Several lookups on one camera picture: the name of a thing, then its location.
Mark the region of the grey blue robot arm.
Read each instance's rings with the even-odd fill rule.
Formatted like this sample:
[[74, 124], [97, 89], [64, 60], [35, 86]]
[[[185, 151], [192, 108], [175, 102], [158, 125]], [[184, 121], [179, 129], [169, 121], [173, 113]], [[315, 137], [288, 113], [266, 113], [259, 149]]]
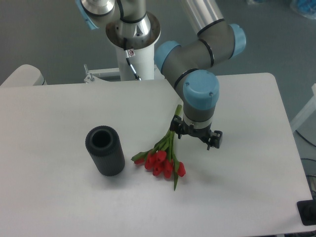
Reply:
[[158, 48], [160, 23], [144, 0], [78, 0], [76, 5], [90, 29], [105, 29], [122, 81], [153, 79], [155, 70], [167, 79], [183, 101], [184, 114], [173, 118], [172, 131], [220, 147], [222, 132], [210, 128], [219, 82], [209, 68], [240, 54], [246, 37], [239, 25], [226, 23], [215, 1], [181, 1], [197, 40], [186, 46], [167, 41]]

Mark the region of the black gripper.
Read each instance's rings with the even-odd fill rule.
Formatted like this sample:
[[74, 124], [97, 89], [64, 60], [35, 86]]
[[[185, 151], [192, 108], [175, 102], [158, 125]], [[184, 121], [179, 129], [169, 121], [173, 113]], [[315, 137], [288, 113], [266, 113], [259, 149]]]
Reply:
[[220, 148], [222, 143], [223, 132], [220, 130], [211, 131], [211, 124], [204, 128], [195, 128], [193, 125], [187, 125], [180, 116], [173, 116], [171, 120], [169, 130], [175, 132], [178, 135], [178, 139], [181, 139], [182, 135], [190, 135], [195, 138], [199, 138], [202, 142], [207, 144], [207, 150], [210, 148]]

